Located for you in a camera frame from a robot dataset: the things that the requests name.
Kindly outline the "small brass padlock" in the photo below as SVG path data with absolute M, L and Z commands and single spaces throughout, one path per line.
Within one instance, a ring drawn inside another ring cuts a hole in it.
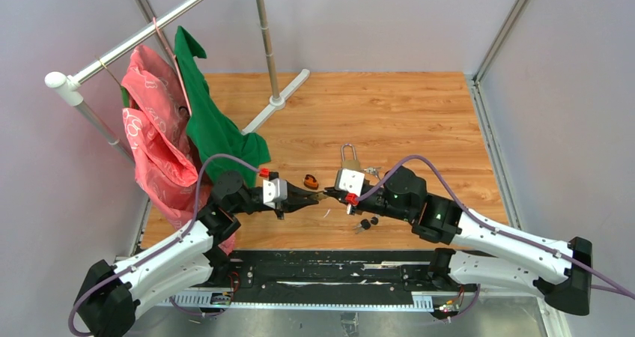
M 317 192 L 315 194 L 315 200 L 316 201 L 322 201 L 324 199 L 328 198 L 328 195 L 325 195 L 324 192 Z

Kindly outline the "white metal clothes rack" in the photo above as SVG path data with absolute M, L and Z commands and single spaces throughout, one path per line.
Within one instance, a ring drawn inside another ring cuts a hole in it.
M 107 126 L 103 119 L 85 102 L 85 98 L 80 94 L 79 88 L 82 83 L 97 75 L 100 71 L 106 70 L 107 67 L 131 52 L 139 44 L 144 43 L 147 39 L 155 37 L 157 42 L 163 48 L 163 55 L 168 59 L 168 63 L 177 68 L 172 46 L 166 40 L 162 29 L 183 16 L 188 11 L 204 0 L 184 0 L 177 7 L 172 8 L 159 18 L 153 16 L 154 10 L 149 0 L 135 0 L 141 12 L 145 15 L 148 24 L 137 31 L 131 37 L 119 43 L 108 52 L 100 57 L 95 58 L 88 66 L 81 69 L 73 75 L 67 75 L 61 72 L 47 73 L 44 82 L 45 85 L 52 89 L 61 99 L 69 106 L 78 111 L 97 131 L 106 139 L 108 144 L 121 153 L 128 161 L 134 162 L 130 147 L 118 138 L 115 132 Z M 262 125 L 269 120 L 275 112 L 285 107 L 286 101 L 290 98 L 310 77 L 311 72 L 308 69 L 301 70 L 297 76 L 284 88 L 281 87 L 278 80 L 276 63 L 272 40 L 270 36 L 270 27 L 267 19 L 267 12 L 264 0 L 255 0 L 258 9 L 258 27 L 261 31 L 264 51 L 267 60 L 267 71 L 270 80 L 272 95 L 269 103 L 253 120 L 242 129 L 243 134 L 254 133 Z

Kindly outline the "orange black Opel padlock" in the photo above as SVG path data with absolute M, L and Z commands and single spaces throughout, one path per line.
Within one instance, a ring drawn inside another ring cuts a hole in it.
M 306 174 L 304 179 L 303 179 L 303 185 L 307 188 L 307 189 L 311 189 L 311 190 L 318 190 L 320 184 L 317 180 L 317 178 L 312 175 L 312 174 Z

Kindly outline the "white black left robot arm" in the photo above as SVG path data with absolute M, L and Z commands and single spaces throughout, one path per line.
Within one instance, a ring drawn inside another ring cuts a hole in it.
M 315 191 L 296 187 L 273 172 L 261 187 L 249 188 L 237 171 L 222 173 L 194 220 L 157 245 L 125 260 L 94 263 L 86 273 L 69 317 L 80 317 L 87 336 L 124 336 L 138 318 L 182 290 L 228 281 L 229 257 L 221 243 L 240 227 L 238 213 L 272 211 L 279 219 L 318 204 Z

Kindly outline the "aluminium frame post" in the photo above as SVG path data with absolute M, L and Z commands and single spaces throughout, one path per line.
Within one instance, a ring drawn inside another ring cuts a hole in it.
M 492 126 L 491 113 L 487 106 L 483 82 L 529 2 L 530 0 L 514 0 L 478 68 L 474 74 L 466 76 L 470 96 L 477 114 L 478 124 L 493 168 L 507 220 L 511 227 L 519 229 L 523 227 L 523 223 L 515 204 L 513 188 L 507 177 L 506 162 L 502 156 L 500 144 L 497 141 L 496 131 Z

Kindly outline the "large brass padlock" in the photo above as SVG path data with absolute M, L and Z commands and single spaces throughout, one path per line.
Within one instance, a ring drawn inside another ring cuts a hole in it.
M 341 167 L 353 171 L 362 171 L 356 148 L 352 144 L 347 143 L 341 146 Z

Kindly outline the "green garment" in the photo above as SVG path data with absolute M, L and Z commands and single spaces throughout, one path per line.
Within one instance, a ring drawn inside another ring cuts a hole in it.
M 271 161 L 265 139 L 241 129 L 213 102 L 204 74 L 196 61 L 207 54 L 201 44 L 182 26 L 174 36 L 174 54 L 188 96 L 192 115 L 186 134 L 205 162 L 215 154 L 228 154 L 256 168 Z

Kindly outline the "pink patterned garment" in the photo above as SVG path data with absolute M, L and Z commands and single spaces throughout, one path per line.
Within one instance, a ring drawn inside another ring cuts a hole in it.
M 137 46 L 123 77 L 132 105 L 122 111 L 135 161 L 135 180 L 154 206 L 178 230 L 210 195 L 205 178 L 199 192 L 199 158 L 186 135 L 186 101 L 174 69 L 145 45 Z

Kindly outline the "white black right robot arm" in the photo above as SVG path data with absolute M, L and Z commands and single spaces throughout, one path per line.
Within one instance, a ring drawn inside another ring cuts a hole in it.
M 542 298 L 570 315 L 590 313 L 592 243 L 552 240 L 495 222 L 455 200 L 427 191 L 425 179 L 403 166 L 371 185 L 360 171 L 341 169 L 326 195 L 347 213 L 373 213 L 408 222 L 413 234 L 441 243 L 428 267 L 437 290 L 483 284 Z

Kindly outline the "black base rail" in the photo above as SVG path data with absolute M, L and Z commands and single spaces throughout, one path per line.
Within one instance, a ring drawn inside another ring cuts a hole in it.
M 224 282 L 201 282 L 159 302 L 197 318 L 232 309 L 428 312 L 454 318 L 476 304 L 475 285 L 435 282 L 430 250 L 246 250 Z

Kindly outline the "black-headed key bunch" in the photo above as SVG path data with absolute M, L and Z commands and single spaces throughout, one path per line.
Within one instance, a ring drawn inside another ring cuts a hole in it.
M 353 230 L 355 234 L 359 234 L 377 225 L 378 222 L 379 222 L 379 219 L 376 216 L 373 216 L 370 219 L 363 219 L 360 221 L 360 223 L 356 227 L 353 228 Z

